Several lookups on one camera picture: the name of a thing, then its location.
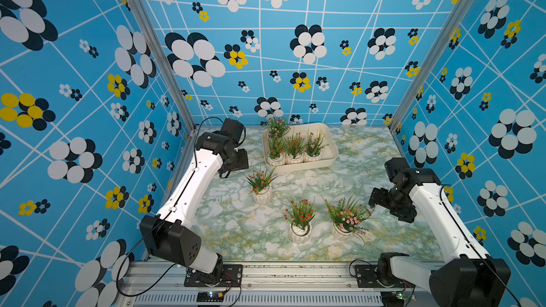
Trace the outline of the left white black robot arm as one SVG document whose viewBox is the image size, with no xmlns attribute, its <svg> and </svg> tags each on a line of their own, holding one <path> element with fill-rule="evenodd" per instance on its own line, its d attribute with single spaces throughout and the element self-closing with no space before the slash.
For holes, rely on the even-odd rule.
<svg viewBox="0 0 546 307">
<path fill-rule="evenodd" d="M 247 152 L 240 147 L 245 136 L 244 127 L 223 127 L 200 135 L 191 163 L 172 195 L 154 217 L 144 216 L 139 226 L 151 256 L 193 270 L 207 284 L 220 281 L 223 258 L 206 248 L 191 230 L 193 219 L 213 177 L 224 179 L 249 168 Z"/>
</svg>

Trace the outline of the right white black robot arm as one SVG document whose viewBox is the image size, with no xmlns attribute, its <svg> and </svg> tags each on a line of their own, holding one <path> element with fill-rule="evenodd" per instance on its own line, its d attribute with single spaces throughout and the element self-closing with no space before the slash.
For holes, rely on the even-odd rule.
<svg viewBox="0 0 546 307">
<path fill-rule="evenodd" d="M 404 280 L 432 294 L 438 306 L 498 306 L 508 291 L 511 271 L 479 244 L 456 214 L 444 186 L 431 169 L 412 169 L 403 158 L 385 163 L 391 189 L 374 188 L 371 207 L 381 206 L 398 220 L 413 223 L 421 213 L 437 239 L 444 264 L 432 267 L 407 254 L 381 254 L 378 281 Z"/>
</svg>

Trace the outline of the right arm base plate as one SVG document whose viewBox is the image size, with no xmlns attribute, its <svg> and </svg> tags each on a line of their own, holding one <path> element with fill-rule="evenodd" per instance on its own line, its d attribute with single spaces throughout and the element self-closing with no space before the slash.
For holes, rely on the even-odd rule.
<svg viewBox="0 0 546 307">
<path fill-rule="evenodd" d="M 401 279 L 384 278 L 378 274 L 375 265 L 359 262 L 350 268 L 351 275 L 357 281 L 359 288 L 370 289 L 393 289 L 395 291 L 411 290 L 415 287 L 414 284 Z"/>
</svg>

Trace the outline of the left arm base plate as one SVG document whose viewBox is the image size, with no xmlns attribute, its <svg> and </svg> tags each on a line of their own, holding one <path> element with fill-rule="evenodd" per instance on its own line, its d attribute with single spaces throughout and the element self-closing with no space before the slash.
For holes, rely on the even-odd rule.
<svg viewBox="0 0 546 307">
<path fill-rule="evenodd" d="M 243 268 L 242 264 L 224 264 L 220 271 L 215 269 L 213 273 L 187 268 L 183 285 L 191 288 L 239 287 L 243 278 Z"/>
</svg>

